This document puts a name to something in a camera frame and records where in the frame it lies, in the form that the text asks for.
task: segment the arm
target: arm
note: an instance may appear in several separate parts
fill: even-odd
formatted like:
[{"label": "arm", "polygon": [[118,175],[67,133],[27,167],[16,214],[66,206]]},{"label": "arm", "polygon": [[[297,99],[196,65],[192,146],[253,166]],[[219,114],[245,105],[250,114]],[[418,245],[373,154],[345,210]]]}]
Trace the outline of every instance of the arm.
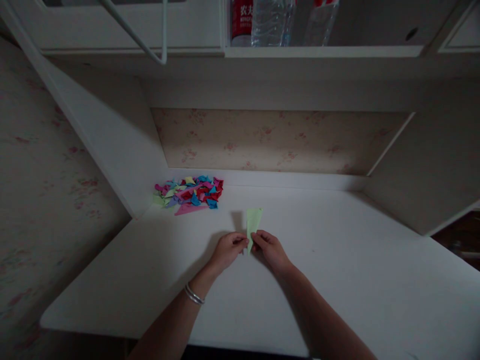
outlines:
[{"label": "arm", "polygon": [[310,351],[322,359],[375,360],[375,355],[342,320],[285,254],[279,240],[259,230],[252,233],[254,251],[261,251],[303,326]]},{"label": "arm", "polygon": [[[208,263],[190,281],[191,290],[205,299],[215,279],[247,247],[244,234],[232,232],[222,236]],[[184,290],[163,310],[143,334],[128,360],[180,359],[200,311]]]}]

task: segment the person's left hand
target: person's left hand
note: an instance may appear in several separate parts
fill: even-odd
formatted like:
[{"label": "person's left hand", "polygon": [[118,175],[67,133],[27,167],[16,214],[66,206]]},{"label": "person's left hand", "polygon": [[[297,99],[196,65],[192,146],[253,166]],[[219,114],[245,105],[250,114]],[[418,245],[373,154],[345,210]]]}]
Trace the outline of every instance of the person's left hand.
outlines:
[{"label": "person's left hand", "polygon": [[234,262],[237,255],[247,247],[248,243],[247,236],[241,232],[231,232],[223,235],[218,240],[208,265],[212,267],[217,275],[220,275]]}]

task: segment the hand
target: hand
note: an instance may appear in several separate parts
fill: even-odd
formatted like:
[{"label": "hand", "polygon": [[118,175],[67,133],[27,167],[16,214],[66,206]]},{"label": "hand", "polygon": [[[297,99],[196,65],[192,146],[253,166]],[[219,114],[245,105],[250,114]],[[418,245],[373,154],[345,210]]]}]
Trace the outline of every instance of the hand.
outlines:
[{"label": "hand", "polygon": [[247,236],[240,232],[231,232],[222,236],[218,240],[218,244],[207,266],[210,266],[217,276],[220,275],[234,262],[237,255],[247,247],[248,243],[249,239]]},{"label": "hand", "polygon": [[289,257],[285,253],[279,239],[264,230],[258,230],[251,233],[254,241],[253,250],[263,253],[268,265],[277,275],[282,275],[293,267]]}]

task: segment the red label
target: red label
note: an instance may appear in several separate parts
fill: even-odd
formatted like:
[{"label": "red label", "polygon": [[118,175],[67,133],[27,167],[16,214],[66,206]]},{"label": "red label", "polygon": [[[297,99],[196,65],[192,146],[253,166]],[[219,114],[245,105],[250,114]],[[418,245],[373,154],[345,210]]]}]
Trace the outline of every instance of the red label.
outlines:
[{"label": "red label", "polygon": [[231,38],[252,34],[253,0],[234,0],[231,3]]}]

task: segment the white desk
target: white desk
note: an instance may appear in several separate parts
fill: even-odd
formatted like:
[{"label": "white desk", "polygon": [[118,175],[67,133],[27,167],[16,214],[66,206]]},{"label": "white desk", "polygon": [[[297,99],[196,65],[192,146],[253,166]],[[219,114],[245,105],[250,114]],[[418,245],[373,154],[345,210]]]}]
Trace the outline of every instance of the white desk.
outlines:
[{"label": "white desk", "polygon": [[[379,359],[474,359],[480,354],[480,273],[355,192],[225,186],[219,210],[183,216],[153,205],[50,305],[51,329],[139,338],[225,232],[277,235],[294,264]],[[216,281],[190,344],[306,356],[271,273],[239,256]]]}]

